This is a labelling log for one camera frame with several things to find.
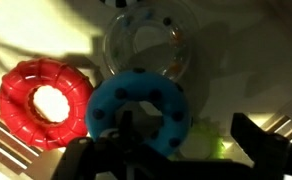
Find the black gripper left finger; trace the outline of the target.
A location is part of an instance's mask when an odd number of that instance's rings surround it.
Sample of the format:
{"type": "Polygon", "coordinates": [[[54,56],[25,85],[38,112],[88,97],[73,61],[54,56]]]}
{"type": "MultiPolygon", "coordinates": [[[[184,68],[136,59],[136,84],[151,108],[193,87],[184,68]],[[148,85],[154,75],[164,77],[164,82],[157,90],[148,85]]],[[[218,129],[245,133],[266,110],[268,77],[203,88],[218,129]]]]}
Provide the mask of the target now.
{"type": "Polygon", "coordinates": [[[141,135],[133,127],[133,113],[125,111],[119,127],[107,129],[93,140],[78,137],[70,141],[51,180],[97,180],[109,173],[115,180],[156,180],[156,172],[144,157],[141,135]]]}

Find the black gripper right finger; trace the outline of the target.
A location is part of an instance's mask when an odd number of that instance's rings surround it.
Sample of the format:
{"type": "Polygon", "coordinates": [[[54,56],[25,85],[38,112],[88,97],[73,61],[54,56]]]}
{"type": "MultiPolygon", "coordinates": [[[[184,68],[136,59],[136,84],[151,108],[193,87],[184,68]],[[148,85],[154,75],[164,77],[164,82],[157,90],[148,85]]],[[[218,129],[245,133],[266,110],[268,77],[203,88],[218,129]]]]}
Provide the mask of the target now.
{"type": "Polygon", "coordinates": [[[252,180],[283,180],[292,176],[292,143],[283,135],[267,133],[244,113],[234,113],[231,136],[254,162],[252,180]]]}

